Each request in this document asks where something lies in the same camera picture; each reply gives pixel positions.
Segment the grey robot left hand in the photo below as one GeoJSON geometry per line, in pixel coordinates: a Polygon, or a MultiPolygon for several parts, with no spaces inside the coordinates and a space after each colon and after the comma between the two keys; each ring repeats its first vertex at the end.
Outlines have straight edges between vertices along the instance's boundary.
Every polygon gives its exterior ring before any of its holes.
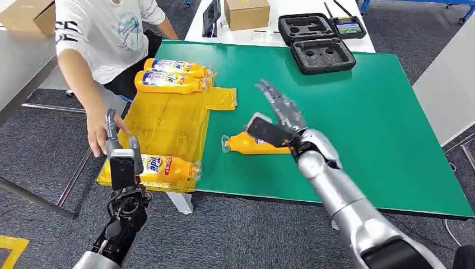
{"type": "MultiPolygon", "coordinates": [[[[106,156],[111,158],[111,154],[116,149],[122,149],[123,146],[118,141],[117,125],[115,122],[116,111],[113,108],[109,108],[105,114],[106,124],[106,156]]],[[[142,155],[139,147],[138,138],[134,135],[130,135],[128,139],[128,146],[134,152],[134,171],[135,175],[140,175],[144,171],[142,155]]]]}

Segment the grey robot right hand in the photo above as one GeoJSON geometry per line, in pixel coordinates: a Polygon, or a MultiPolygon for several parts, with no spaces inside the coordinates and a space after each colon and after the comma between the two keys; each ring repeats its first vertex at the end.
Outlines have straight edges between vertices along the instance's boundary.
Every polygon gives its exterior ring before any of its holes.
{"type": "Polygon", "coordinates": [[[308,128],[295,102],[282,94],[274,85],[260,79],[254,86],[264,94],[278,119],[279,126],[285,131],[303,133],[308,128]]]}

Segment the person's right hand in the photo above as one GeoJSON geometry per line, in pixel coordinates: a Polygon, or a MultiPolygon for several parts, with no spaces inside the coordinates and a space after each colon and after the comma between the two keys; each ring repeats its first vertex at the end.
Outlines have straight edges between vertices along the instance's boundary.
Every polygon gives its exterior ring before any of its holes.
{"type": "Polygon", "coordinates": [[[87,140],[94,157],[106,154],[105,106],[86,110],[87,140]]]}

